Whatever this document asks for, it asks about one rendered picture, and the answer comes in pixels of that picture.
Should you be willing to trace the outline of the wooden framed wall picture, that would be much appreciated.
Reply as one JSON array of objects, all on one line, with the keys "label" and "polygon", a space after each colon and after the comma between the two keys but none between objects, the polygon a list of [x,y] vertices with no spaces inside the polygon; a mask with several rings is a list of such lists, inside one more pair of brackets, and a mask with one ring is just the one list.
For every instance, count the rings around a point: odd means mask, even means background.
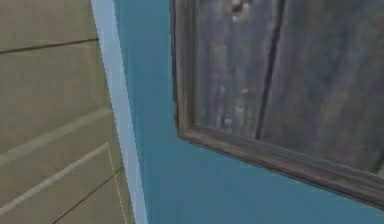
[{"label": "wooden framed wall picture", "polygon": [[384,211],[384,0],[170,0],[195,145]]}]

